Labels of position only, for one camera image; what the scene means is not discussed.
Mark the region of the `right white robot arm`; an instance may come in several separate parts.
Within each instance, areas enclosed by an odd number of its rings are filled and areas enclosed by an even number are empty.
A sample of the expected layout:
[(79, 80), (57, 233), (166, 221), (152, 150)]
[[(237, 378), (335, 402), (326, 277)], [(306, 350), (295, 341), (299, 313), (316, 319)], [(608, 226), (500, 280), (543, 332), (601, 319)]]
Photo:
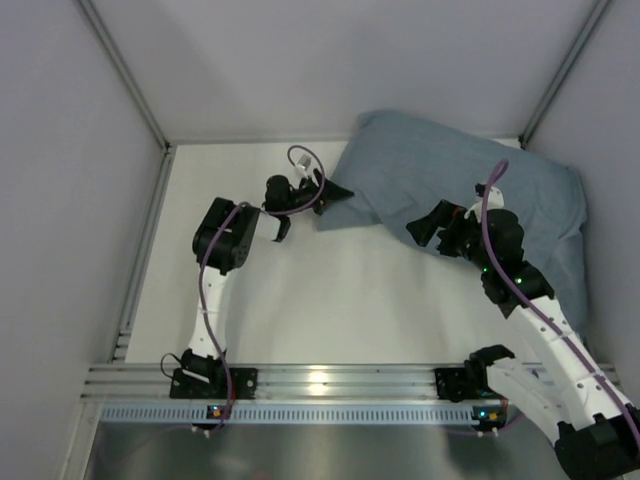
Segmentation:
[(406, 226), (420, 246), (481, 272), (488, 299), (531, 347), (546, 385), (503, 345), (471, 353), (472, 387), (513, 403), (545, 435), (571, 479), (614, 479), (639, 468), (639, 410), (606, 377), (569, 325), (550, 284), (524, 258), (524, 230), (505, 209), (441, 201)]

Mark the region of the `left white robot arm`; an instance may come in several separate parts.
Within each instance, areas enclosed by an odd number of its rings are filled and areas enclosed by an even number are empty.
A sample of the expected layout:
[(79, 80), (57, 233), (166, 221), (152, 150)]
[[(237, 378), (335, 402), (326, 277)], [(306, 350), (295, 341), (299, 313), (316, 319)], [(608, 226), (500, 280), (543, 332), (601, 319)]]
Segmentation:
[(280, 243), (286, 238), (292, 215), (306, 210), (321, 215), (332, 204), (353, 196), (316, 169), (298, 186), (283, 175), (270, 177), (260, 207), (214, 199), (192, 241), (199, 267), (198, 307), (191, 339), (184, 352), (174, 357), (177, 367), (169, 374), (172, 399), (233, 403), (255, 398), (258, 370), (232, 367), (226, 359), (228, 308), (238, 270), (254, 241)]

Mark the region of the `blue pillowcase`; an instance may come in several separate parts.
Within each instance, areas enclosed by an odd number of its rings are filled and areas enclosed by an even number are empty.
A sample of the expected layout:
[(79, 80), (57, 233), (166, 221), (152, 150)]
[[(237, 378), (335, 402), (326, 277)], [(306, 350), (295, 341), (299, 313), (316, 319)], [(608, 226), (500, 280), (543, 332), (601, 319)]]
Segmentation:
[(413, 247), (407, 223), (442, 200), (471, 207), (476, 185), (502, 159), (509, 165), (496, 186), (524, 229), (524, 256), (549, 281), (573, 329), (585, 334), (587, 200), (579, 174), (553, 160), (400, 111), (363, 113), (331, 175), (354, 195), (330, 205), (317, 228), (382, 224)]

